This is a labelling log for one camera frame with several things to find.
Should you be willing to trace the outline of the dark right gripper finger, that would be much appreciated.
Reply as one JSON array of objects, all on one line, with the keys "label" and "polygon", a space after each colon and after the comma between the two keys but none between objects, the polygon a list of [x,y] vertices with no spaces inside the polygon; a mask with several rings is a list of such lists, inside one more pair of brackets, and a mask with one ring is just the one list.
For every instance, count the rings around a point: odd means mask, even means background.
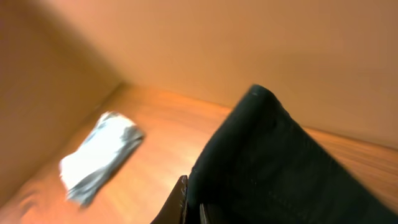
[{"label": "dark right gripper finger", "polygon": [[188,177],[180,176],[165,203],[150,224],[185,224]]}]

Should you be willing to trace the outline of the black shorts garment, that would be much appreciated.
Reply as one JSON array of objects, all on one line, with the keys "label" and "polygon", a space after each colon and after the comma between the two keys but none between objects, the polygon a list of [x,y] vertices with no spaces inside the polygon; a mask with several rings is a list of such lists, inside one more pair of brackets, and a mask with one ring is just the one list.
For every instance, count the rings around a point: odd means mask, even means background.
[{"label": "black shorts garment", "polygon": [[188,178],[188,209],[228,223],[397,222],[288,114],[253,85],[208,141]]}]

